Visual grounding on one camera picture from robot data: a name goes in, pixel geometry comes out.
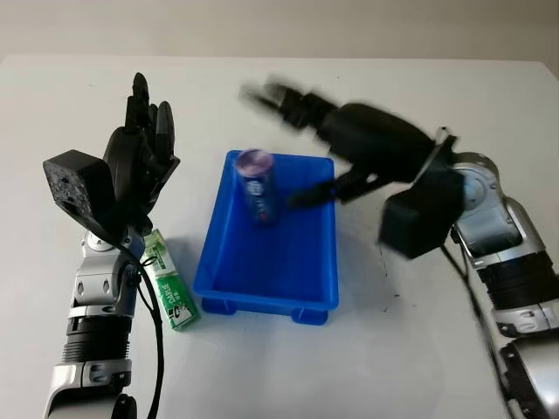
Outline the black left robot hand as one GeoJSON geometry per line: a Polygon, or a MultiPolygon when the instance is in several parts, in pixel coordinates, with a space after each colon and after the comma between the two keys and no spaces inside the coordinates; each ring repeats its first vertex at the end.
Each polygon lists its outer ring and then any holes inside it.
{"type": "Polygon", "coordinates": [[[136,73],[128,96],[125,121],[112,133],[103,160],[110,169],[117,205],[125,224],[146,236],[148,214],[180,163],[175,156],[175,123],[170,104],[149,102],[148,82],[136,73]]]}

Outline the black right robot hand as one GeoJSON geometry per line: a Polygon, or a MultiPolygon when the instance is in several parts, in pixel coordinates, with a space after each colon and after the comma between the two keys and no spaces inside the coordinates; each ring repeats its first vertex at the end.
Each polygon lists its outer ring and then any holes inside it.
{"type": "Polygon", "coordinates": [[[410,122],[363,103],[338,106],[316,91],[274,82],[244,86],[241,97],[296,131],[313,129],[330,154],[350,165],[335,179],[294,193],[288,201],[292,208],[348,203],[392,182],[411,183],[435,148],[435,141],[410,122]]]}

